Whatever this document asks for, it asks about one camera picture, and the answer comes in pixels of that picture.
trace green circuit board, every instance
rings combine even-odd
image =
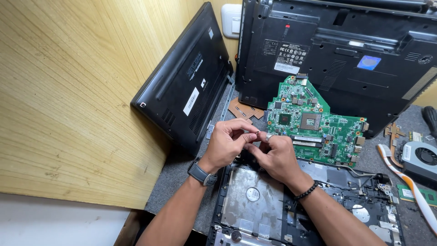
[[[367,119],[331,114],[306,74],[281,82],[267,110],[268,132],[290,136],[296,157],[350,167],[359,160]]]

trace man's right hand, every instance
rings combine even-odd
[[[274,135],[267,141],[266,136],[266,132],[258,133],[255,141],[261,141],[259,148],[254,144],[245,144],[244,148],[270,176],[288,186],[296,196],[307,191],[314,181],[300,169],[291,138]]]

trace silver ring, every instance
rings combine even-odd
[[[273,136],[273,134],[267,133],[267,135],[266,135],[266,141],[269,141],[269,139],[271,138],[271,136]]]

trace wristwatch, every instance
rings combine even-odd
[[[213,185],[217,180],[217,176],[203,171],[199,167],[199,165],[197,165],[199,161],[200,157],[197,157],[190,164],[190,167],[188,168],[188,174],[191,175],[193,178],[199,180],[204,186]]]

